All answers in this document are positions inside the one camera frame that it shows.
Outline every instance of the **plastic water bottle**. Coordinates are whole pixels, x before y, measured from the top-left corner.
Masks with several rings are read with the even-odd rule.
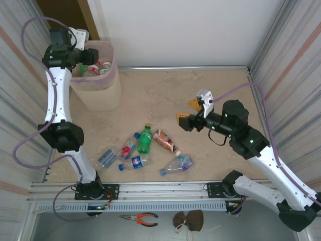
[[[116,161],[118,153],[119,151],[116,148],[108,149],[107,152],[98,159],[98,162],[95,163],[95,169],[100,171],[103,168],[110,167],[110,165]]]
[[[100,75],[107,73],[110,70],[111,63],[106,61],[102,64]]]
[[[94,76],[99,75],[99,73],[100,73],[99,66],[100,66],[99,61],[97,61],[97,63],[95,63],[93,65],[89,65],[86,72],[84,73],[84,77],[94,77]]]
[[[173,159],[167,166],[160,170],[162,176],[166,174],[184,172],[193,166],[193,159],[189,155],[181,155]]]
[[[149,153],[149,146],[151,143],[152,134],[150,131],[150,124],[145,125],[145,129],[140,133],[139,137],[139,145],[138,145],[138,152],[141,153]]]
[[[131,170],[144,167],[151,164],[151,159],[149,154],[141,154],[140,156],[133,157],[131,162],[125,162],[124,164],[119,165],[120,171]]]
[[[128,138],[128,140],[120,149],[119,157],[121,159],[128,160],[130,158],[131,154],[137,147],[139,137],[140,137],[140,134],[136,132],[134,136]]]

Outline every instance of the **trash bin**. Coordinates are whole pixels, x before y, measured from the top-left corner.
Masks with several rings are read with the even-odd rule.
[[[111,63],[109,71],[95,77],[81,77],[80,65],[73,69],[70,85],[90,110],[108,111],[119,106],[121,87],[114,48],[108,41],[88,41],[86,49],[97,49],[99,61]]]

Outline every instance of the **blue bottle cap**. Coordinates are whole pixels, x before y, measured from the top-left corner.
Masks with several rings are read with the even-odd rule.
[[[119,167],[119,170],[120,170],[120,171],[125,170],[125,165],[124,165],[124,164],[120,164],[118,167]]]
[[[160,170],[160,173],[161,173],[161,175],[162,175],[162,176],[165,176],[165,175],[166,175],[166,173],[165,173],[165,170],[164,170],[164,169],[161,169],[161,170]]]
[[[139,134],[138,132],[136,132],[136,133],[134,134],[134,137],[135,137],[136,139],[138,139],[138,138],[140,137],[140,134]]]

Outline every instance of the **marble-patterned floor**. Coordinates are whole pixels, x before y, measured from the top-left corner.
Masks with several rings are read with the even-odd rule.
[[[176,121],[176,113],[196,113],[188,105],[188,100],[195,98],[200,89],[207,88],[214,98],[219,97],[248,82],[245,71],[132,72],[119,76],[122,98],[116,110],[89,111],[74,92],[71,95],[72,119],[84,130],[84,148],[90,161],[97,162],[109,147],[120,147],[134,132],[141,132],[145,123],[151,123],[153,132],[164,130],[183,154],[194,158],[195,165],[183,173],[161,176],[159,170],[175,156],[152,141],[151,165],[119,171],[118,165],[122,162],[117,160],[109,169],[99,173],[103,182],[221,180],[232,170],[252,179],[266,178],[258,168],[234,153],[228,143],[223,147],[216,146],[208,139],[207,130],[185,132]],[[240,100],[249,110],[249,124],[262,132],[250,87],[237,91],[228,99]],[[221,113],[224,102],[215,105],[215,112]],[[217,133],[212,133],[212,138],[218,143],[224,139]],[[50,172],[49,182],[76,181],[75,172],[67,160],[54,164]]]

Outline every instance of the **orange-handled pliers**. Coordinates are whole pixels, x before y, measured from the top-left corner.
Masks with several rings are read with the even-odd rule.
[[[120,217],[128,219],[128,220],[136,220],[137,223],[140,223],[141,225],[144,225],[146,227],[155,227],[158,225],[158,223],[147,223],[142,220],[140,220],[141,217],[145,216],[152,216],[158,218],[158,216],[155,213],[152,212],[145,212],[145,213],[139,213],[136,216],[134,215],[121,215]]]

